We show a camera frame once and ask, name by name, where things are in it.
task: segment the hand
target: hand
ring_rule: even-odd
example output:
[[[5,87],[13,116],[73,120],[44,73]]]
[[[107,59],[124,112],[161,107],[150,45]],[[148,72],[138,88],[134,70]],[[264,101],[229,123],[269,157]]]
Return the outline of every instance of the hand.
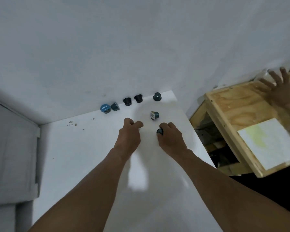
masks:
[[[173,123],[161,123],[159,127],[163,129],[163,135],[157,134],[159,146],[169,156],[173,157],[188,149],[183,140],[182,132]]]
[[[124,126],[119,130],[119,135],[114,146],[114,148],[119,150],[123,160],[127,161],[140,144],[139,128],[143,126],[141,121],[134,123],[130,118],[124,119]]]
[[[286,69],[283,67],[280,68],[280,71],[282,73],[283,81],[274,71],[268,71],[271,77],[275,80],[276,86],[263,78],[260,79],[260,82],[262,82],[271,89],[267,92],[271,100],[273,100],[280,107],[287,108],[288,106],[290,106],[289,75],[287,74]]]

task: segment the white tabletop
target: white tabletop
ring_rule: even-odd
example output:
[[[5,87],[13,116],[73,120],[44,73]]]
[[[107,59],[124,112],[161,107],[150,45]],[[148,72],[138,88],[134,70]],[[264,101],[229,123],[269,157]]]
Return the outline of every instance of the white tabletop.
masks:
[[[158,146],[159,124],[173,122],[187,147],[214,166],[174,93],[161,95],[159,102],[150,96],[128,107],[120,104],[116,112],[94,111],[43,125],[41,191],[33,202],[33,222],[100,163],[114,146],[124,118],[130,117],[144,123],[141,144],[120,177],[105,231],[221,231],[186,173]],[[160,117],[152,121],[151,111]]]

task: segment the white wall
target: white wall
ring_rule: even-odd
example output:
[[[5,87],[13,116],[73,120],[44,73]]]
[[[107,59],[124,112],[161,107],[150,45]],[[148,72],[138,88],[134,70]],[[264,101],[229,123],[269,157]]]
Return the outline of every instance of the white wall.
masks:
[[[290,0],[0,0],[0,100],[38,124],[290,66]]]

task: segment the white paper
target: white paper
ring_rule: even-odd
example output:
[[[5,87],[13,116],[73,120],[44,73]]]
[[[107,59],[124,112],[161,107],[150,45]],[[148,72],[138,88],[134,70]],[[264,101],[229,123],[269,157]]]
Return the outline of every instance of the white paper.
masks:
[[[238,133],[265,170],[290,161],[290,135],[276,118]]]

